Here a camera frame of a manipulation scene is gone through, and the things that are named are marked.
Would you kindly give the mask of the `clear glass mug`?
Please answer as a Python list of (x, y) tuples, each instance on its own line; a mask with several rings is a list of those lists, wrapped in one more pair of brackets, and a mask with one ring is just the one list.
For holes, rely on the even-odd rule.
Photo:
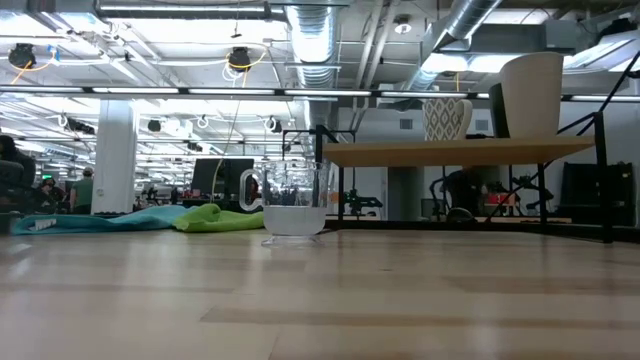
[(279, 160), (243, 171), (239, 177), (239, 205), (258, 210), (270, 237), (279, 241), (318, 243), (330, 205), (330, 166), (315, 161)]

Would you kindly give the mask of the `white patterned mug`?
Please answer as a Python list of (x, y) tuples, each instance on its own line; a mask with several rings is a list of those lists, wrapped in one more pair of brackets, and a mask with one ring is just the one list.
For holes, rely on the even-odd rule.
[(471, 123), (473, 105), (466, 99), (436, 98), (423, 104), (426, 141), (462, 140)]

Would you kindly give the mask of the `tall black cup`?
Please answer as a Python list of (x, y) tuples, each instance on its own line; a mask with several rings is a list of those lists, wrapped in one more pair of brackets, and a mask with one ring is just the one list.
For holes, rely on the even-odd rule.
[(502, 86), (497, 83), (489, 88), (489, 109), (493, 121), (494, 136), (496, 138), (509, 138), (509, 129), (506, 120), (506, 111)]

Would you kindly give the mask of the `tall beige cup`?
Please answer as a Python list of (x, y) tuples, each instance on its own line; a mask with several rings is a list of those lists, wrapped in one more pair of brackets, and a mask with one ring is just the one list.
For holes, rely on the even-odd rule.
[(554, 52), (522, 55), (500, 70), (511, 138), (554, 137), (559, 129), (564, 57)]

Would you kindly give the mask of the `wooden shelf black legs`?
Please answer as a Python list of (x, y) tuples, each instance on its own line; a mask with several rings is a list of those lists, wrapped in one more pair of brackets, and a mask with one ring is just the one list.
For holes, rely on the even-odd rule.
[[(486, 138), (475, 140), (444, 140), (407, 143), (340, 144), (337, 131), (323, 125), (306, 132), (314, 138), (314, 155), (317, 161), (330, 160), (339, 167), (338, 218), (344, 216), (344, 169), (346, 167), (420, 167), (420, 166), (477, 166), (477, 165), (535, 165), (534, 178), (538, 186), (545, 185), (545, 170), (552, 161), (595, 147), (594, 130), (590, 128), (581, 136), (559, 134), (550, 138)], [(537, 223), (550, 223), (546, 204), (540, 204)], [(564, 230), (539, 232), (545, 235), (597, 239), (601, 230), (589, 230), (583, 225), (571, 225)]]

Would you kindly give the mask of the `green cloth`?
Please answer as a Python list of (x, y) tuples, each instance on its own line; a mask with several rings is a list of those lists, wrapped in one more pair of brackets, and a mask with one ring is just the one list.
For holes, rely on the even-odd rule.
[(254, 230), (264, 227), (262, 212), (245, 214), (222, 210), (216, 204), (205, 204), (178, 216), (172, 226), (185, 233), (220, 233)]

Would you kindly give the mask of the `ceiling light strip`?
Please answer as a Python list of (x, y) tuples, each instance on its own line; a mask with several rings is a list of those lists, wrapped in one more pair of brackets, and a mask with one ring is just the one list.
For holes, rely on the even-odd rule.
[(336, 89), (269, 89), (269, 88), (189, 88), (189, 87), (74, 87), (74, 86), (29, 86), (0, 85), (0, 94), (30, 94), (56, 97), (122, 97), (149, 99), (302, 99), (338, 100), (341, 98), (363, 99), (435, 99), (456, 98), (488, 100), (488, 93), (477, 92), (411, 92), (380, 90), (336, 90)]

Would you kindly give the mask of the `white pillar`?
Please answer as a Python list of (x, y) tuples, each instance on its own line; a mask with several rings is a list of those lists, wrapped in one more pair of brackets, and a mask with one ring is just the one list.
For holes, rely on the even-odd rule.
[(139, 116), (126, 100), (102, 100), (96, 140), (92, 212), (129, 213), (135, 198)]

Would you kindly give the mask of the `blue cloth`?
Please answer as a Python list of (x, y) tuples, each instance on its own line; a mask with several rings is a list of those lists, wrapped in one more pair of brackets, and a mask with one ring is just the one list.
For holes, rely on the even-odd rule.
[(180, 205), (150, 207), (118, 217), (31, 215), (11, 227), (12, 235), (131, 232), (170, 229), (188, 209)]

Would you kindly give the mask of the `black cabinet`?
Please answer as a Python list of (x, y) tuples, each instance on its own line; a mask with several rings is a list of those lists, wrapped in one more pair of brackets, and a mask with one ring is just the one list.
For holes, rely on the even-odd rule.
[[(635, 222), (635, 180), (633, 165), (619, 162), (607, 169), (611, 218), (614, 225)], [(596, 164), (565, 163), (557, 214), (573, 223), (600, 224), (600, 189)]]

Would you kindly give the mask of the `black frame crossbar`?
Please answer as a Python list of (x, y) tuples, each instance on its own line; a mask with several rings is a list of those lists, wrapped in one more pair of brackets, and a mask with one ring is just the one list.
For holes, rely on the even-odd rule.
[(325, 227), (332, 230), (416, 230), (416, 231), (494, 231), (494, 232), (539, 232), (564, 230), (571, 224), (536, 222), (524, 223), (447, 223), (425, 221), (369, 221), (369, 220), (327, 220)]

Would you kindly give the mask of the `silver ceiling duct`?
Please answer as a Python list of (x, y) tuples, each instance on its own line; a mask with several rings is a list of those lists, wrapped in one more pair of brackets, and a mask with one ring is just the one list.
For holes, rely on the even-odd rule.
[(436, 51), (457, 41), (462, 41), (469, 46), (472, 35), (502, 1), (454, 0), (449, 14), (431, 23), (426, 30), (421, 41), (422, 59), (402, 89), (405, 91), (426, 91), (437, 76), (442, 73), (441, 69), (428, 67), (428, 61), (436, 59)]
[(286, 6), (291, 27), (291, 47), (298, 81), (303, 88), (327, 89), (335, 86), (336, 72), (331, 64), (337, 59), (337, 7)]

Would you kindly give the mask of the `black right frame rails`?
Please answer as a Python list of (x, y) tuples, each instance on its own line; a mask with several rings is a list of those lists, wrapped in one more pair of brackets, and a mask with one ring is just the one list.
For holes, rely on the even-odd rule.
[(601, 216), (601, 230), (598, 238), (603, 244), (612, 244), (614, 238), (613, 222), (609, 211), (612, 209), (612, 200), (608, 189), (608, 160), (606, 150), (606, 134), (604, 125), (604, 111), (608, 105), (612, 102), (613, 97), (620, 89), (623, 81), (632, 77), (632, 68), (636, 62), (640, 59), (640, 50), (632, 57), (629, 64), (626, 66), (611, 91), (606, 95), (602, 104), (597, 111), (589, 113), (570, 124), (560, 128), (557, 133), (562, 134), (580, 124), (585, 123), (585, 126), (578, 131), (577, 136), (583, 135), (587, 130), (592, 128), (594, 130), (595, 147), (596, 147), (596, 166), (597, 166), (597, 180), (599, 189), (599, 211)]

